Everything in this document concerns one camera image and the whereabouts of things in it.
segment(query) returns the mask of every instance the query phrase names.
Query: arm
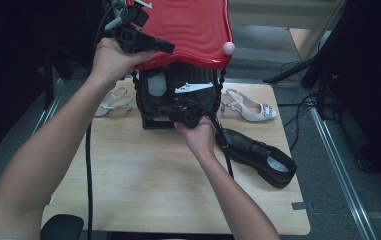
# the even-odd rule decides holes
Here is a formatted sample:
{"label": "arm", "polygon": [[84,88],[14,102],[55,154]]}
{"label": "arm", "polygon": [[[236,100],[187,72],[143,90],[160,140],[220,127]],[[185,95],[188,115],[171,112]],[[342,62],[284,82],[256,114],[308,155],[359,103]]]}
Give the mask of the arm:
{"label": "arm", "polygon": [[274,225],[253,199],[231,178],[214,153],[214,127],[202,117],[189,129],[175,123],[186,138],[215,192],[230,230],[236,239],[279,239]]}
{"label": "arm", "polygon": [[125,55],[102,39],[93,70],[68,103],[15,153],[0,177],[0,238],[39,239],[44,207],[65,176],[103,97],[153,54]]}

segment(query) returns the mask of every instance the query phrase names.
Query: hand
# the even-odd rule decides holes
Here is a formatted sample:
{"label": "hand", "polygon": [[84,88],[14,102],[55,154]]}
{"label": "hand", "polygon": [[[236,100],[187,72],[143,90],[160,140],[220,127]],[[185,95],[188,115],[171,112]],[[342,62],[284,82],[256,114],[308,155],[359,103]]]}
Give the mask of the hand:
{"label": "hand", "polygon": [[97,76],[95,79],[99,81],[106,81],[107,84],[112,85],[131,73],[135,65],[148,61],[152,57],[153,53],[146,51],[126,54],[114,39],[103,38],[97,44],[91,75]]}
{"label": "hand", "polygon": [[205,116],[202,116],[199,124],[195,128],[175,122],[175,128],[186,138],[190,151],[200,161],[207,157],[215,156],[214,153],[214,126]]}

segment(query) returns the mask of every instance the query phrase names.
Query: shoe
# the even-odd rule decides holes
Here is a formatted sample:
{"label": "shoe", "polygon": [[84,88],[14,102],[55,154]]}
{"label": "shoe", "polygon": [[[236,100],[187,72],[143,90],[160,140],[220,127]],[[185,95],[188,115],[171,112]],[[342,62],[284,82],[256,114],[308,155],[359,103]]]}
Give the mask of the shoe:
{"label": "shoe", "polygon": [[221,110],[231,107],[250,122],[270,120],[277,116],[277,112],[269,104],[256,103],[243,93],[231,88],[226,90],[226,94],[222,94],[221,105]]}
{"label": "shoe", "polygon": [[[223,128],[222,133],[233,161],[254,168],[273,187],[284,188],[290,183],[297,165],[285,153],[231,129]],[[215,134],[215,139],[224,151],[218,133]]]}
{"label": "shoe", "polygon": [[126,87],[122,86],[115,88],[108,92],[105,98],[100,103],[94,116],[101,117],[106,115],[110,110],[117,107],[127,107],[128,111],[131,111],[130,103],[133,100],[133,95],[128,93]]}

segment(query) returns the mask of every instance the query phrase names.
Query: pink ball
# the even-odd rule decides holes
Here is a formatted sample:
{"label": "pink ball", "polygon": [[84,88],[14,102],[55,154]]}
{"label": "pink ball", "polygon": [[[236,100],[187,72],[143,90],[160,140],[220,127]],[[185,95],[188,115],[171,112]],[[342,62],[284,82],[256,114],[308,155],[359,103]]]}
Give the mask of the pink ball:
{"label": "pink ball", "polygon": [[224,50],[225,55],[233,55],[235,49],[236,46],[234,46],[234,43],[232,42],[226,42],[222,46],[222,50]]}

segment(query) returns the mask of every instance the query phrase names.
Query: black loafer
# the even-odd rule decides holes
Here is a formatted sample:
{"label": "black loafer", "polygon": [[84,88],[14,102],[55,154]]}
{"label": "black loafer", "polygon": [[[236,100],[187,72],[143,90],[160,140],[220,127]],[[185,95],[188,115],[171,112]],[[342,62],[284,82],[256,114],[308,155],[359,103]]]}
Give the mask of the black loafer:
{"label": "black loafer", "polygon": [[[296,173],[297,165],[289,156],[276,147],[253,140],[239,132],[223,128],[222,132],[232,160],[248,165],[276,188],[284,188]],[[217,144],[222,148],[218,133]]]}

